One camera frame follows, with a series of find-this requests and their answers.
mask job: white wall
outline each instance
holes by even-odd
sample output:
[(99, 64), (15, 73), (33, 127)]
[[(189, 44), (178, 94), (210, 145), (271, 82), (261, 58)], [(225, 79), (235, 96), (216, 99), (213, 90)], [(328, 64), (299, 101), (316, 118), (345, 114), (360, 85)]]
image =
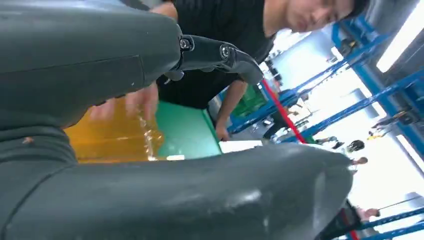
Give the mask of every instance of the white wall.
[(295, 88), (330, 65), (334, 43), (327, 34), (315, 31), (273, 60), (286, 88)]

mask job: workshop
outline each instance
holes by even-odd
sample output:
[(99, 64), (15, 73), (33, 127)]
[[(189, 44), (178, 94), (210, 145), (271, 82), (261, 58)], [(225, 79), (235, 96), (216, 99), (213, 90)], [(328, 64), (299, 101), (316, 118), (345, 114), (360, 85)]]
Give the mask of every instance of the workshop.
[(1, 240), (424, 239), (424, 0), (0, 0)]

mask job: gray robotic arm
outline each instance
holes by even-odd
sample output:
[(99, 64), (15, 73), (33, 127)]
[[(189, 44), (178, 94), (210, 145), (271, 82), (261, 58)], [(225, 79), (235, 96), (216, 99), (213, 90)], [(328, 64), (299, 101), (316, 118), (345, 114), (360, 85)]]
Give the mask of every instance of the gray robotic arm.
[(69, 126), (88, 107), (144, 88), (166, 72), (213, 67), (251, 83), (262, 79), (247, 54), (182, 35), (163, 15), (80, 0), (4, 0), (0, 8), (5, 128), (34, 121)]
[(85, 0), (0, 1), (0, 239), (308, 240), (350, 160), (298, 144), (185, 161), (78, 165), (61, 127), (167, 73), (257, 64), (170, 18)]

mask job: black shirt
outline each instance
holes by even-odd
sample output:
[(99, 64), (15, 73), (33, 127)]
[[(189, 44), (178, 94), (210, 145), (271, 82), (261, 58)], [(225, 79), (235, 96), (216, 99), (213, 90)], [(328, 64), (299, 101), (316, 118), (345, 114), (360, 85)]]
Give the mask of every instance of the black shirt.
[[(273, 46), (263, 30), (264, 0), (175, 0), (178, 24), (184, 34), (237, 46), (261, 63)], [(162, 101), (205, 109), (208, 102), (240, 77), (219, 71), (186, 71), (182, 80), (158, 80)]]

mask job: screw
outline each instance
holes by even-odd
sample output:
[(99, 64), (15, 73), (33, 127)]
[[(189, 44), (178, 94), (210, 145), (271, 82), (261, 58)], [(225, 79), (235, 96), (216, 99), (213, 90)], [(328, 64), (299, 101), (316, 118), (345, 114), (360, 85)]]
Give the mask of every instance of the screw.
[(228, 56), (230, 55), (230, 50), (227, 46), (223, 46), (221, 47), (221, 57), (223, 59), (227, 59)]
[(190, 48), (190, 42), (189, 42), (189, 40), (187, 40), (187, 39), (181, 39), (181, 40), (179, 41), (179, 46), (180, 46), (182, 49), (189, 49), (189, 48)]

